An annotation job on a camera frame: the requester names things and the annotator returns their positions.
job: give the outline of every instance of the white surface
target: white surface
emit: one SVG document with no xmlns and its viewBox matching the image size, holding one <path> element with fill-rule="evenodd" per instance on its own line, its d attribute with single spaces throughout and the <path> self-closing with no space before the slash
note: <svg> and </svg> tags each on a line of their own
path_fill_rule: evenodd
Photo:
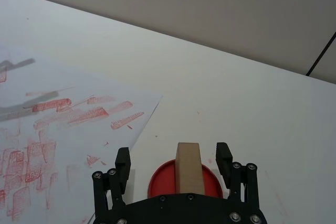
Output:
<svg viewBox="0 0 336 224">
<path fill-rule="evenodd" d="M 17 66 L 28 59 L 35 62 L 7 67 L 0 83 L 0 189 L 6 193 L 0 219 L 81 223 L 94 208 L 92 173 L 106 172 L 119 148 L 133 147 L 161 96 L 0 46 L 0 62 Z M 49 93 L 27 96 L 37 90 Z M 64 105 L 48 108 L 55 102 Z M 26 190 L 30 205 L 21 215 L 14 195 Z"/>
<path fill-rule="evenodd" d="M 336 41 L 330 45 L 310 77 L 336 83 Z"/>
<path fill-rule="evenodd" d="M 334 0 L 50 0 L 306 74 L 336 30 Z"/>
<path fill-rule="evenodd" d="M 134 201 L 179 141 L 199 142 L 211 169 L 225 141 L 235 161 L 257 164 L 268 223 L 333 219 L 333 84 L 47 1 L 0 5 L 2 43 L 164 95 L 131 152 Z"/>
</svg>

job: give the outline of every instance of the bolt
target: bolt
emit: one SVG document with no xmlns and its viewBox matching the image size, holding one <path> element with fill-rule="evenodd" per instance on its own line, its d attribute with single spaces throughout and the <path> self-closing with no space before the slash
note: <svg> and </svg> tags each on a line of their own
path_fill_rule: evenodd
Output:
<svg viewBox="0 0 336 224">
<path fill-rule="evenodd" d="M 109 171 L 109 174 L 110 174 L 110 175 L 114 175 L 114 174 L 116 174 L 116 173 L 117 173 L 116 169 L 110 169 L 110 171 Z"/>
<path fill-rule="evenodd" d="M 240 168 L 240 164 L 239 163 L 233 163 L 233 167 L 238 169 L 238 168 Z"/>
<path fill-rule="evenodd" d="M 261 219 L 259 216 L 257 215 L 251 215 L 250 216 L 250 220 L 252 221 L 252 223 L 254 224 L 261 224 Z"/>
<path fill-rule="evenodd" d="M 234 222 L 239 222 L 240 221 L 240 215 L 237 214 L 236 212 L 232 212 L 230 214 L 230 219 Z"/>
<path fill-rule="evenodd" d="M 254 169 L 256 169 L 256 166 L 255 166 L 254 164 L 249 164 L 247 167 L 248 167 L 250 170 L 254 170 Z"/>
<path fill-rule="evenodd" d="M 127 224 L 127 221 L 125 219 L 119 219 L 117 224 Z"/>
<path fill-rule="evenodd" d="M 95 173 L 95 174 L 94 174 L 94 177 L 95 177 L 95 178 L 101 178 L 101 173 Z"/>
</svg>

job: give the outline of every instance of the white paper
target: white paper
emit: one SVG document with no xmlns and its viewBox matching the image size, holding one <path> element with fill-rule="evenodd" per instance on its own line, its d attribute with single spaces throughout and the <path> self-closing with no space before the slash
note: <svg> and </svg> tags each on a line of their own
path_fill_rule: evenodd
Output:
<svg viewBox="0 0 336 224">
<path fill-rule="evenodd" d="M 160 98 L 0 47 L 0 222 L 87 223 L 91 174 L 134 145 Z"/>
</svg>

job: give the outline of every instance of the white table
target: white table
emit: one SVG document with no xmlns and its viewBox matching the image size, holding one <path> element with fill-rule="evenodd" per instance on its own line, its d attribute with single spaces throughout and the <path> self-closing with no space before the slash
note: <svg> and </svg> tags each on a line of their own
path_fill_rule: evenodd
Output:
<svg viewBox="0 0 336 224">
<path fill-rule="evenodd" d="M 0 0 L 0 43 L 164 95 L 131 151 L 128 202 L 178 142 L 217 170 L 224 141 L 257 164 L 268 223 L 334 222 L 335 85 L 44 0 Z"/>
</svg>

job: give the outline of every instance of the gray wall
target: gray wall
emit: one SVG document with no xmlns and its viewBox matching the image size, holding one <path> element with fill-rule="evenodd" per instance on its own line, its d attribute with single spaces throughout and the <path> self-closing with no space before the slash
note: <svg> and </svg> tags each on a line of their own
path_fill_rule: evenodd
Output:
<svg viewBox="0 0 336 224">
<path fill-rule="evenodd" d="M 334 0 L 50 1 L 301 74 L 336 31 Z M 313 76 L 336 82 L 320 68 Z"/>
</svg>

